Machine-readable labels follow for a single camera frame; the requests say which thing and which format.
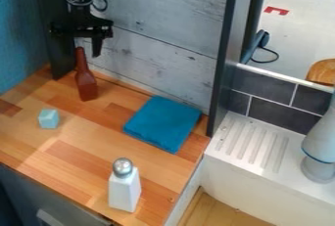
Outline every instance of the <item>gray cabinet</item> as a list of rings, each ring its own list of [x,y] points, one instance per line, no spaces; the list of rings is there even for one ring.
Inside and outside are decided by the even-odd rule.
[[[24,226],[113,225],[3,164],[0,165],[0,182]]]

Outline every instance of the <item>whitewashed wood wall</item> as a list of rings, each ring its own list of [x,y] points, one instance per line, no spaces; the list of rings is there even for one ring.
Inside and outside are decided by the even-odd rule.
[[[115,22],[90,66],[156,94],[209,110],[226,0],[108,0]]]

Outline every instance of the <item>blue wall panel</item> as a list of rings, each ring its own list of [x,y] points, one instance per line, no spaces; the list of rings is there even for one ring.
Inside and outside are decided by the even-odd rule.
[[[47,63],[37,0],[0,0],[0,94]]]

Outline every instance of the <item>brown bottle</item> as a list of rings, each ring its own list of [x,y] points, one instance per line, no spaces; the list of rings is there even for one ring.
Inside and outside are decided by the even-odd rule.
[[[75,58],[77,69],[75,81],[81,101],[96,99],[98,97],[97,81],[88,68],[85,50],[82,47],[75,49]]]

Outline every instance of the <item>red mark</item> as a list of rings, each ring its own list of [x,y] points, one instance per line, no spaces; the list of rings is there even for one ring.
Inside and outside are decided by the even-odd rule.
[[[283,10],[283,9],[270,7],[270,6],[266,7],[266,9],[264,11],[267,12],[267,13],[271,13],[272,11],[278,11],[279,15],[281,15],[281,16],[285,16],[285,15],[287,15],[287,13],[289,13],[288,10]]]

